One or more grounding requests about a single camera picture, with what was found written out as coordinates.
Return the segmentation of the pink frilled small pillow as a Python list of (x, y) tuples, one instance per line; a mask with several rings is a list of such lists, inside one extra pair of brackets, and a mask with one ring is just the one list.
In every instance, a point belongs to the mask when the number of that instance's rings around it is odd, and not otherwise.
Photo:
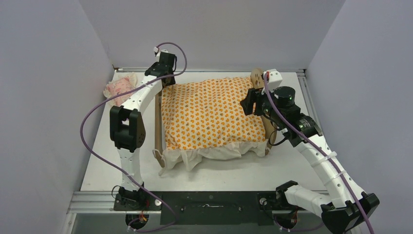
[[(115, 76), (114, 81), (110, 81), (103, 91), (103, 95), (106, 98), (112, 98), (116, 95), (128, 92), (136, 88), (139, 79), (136, 73), (120, 73)], [(132, 93), (123, 95), (121, 97), (114, 98), (108, 101), (110, 106), (120, 106), (128, 98), (130, 98)]]

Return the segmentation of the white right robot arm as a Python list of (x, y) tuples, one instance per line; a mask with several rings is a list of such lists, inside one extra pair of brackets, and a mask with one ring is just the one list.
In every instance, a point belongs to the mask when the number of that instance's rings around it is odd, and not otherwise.
[(274, 123), (284, 138), (309, 162), (328, 195), (300, 186), (295, 181), (276, 188), (275, 202), (282, 208), (303, 208), (319, 216), (333, 234), (344, 234), (361, 223), (374, 233), (369, 217), (380, 204), (374, 193), (366, 193), (341, 166), (316, 122), (295, 103), (295, 90), (278, 87), (272, 92), (248, 90), (240, 104), (246, 115), (263, 116)]

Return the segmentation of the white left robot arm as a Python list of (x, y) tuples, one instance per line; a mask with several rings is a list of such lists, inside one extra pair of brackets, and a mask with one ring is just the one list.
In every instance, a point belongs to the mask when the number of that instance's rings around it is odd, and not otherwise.
[(142, 189), (139, 161), (139, 150), (146, 138), (143, 113), (165, 83), (175, 82), (176, 62), (176, 55), (161, 51), (158, 61), (145, 71), (138, 83), (139, 90), (110, 110), (110, 139), (117, 148), (124, 171), (117, 198), (120, 204), (133, 210), (141, 210), (149, 203), (149, 194)]

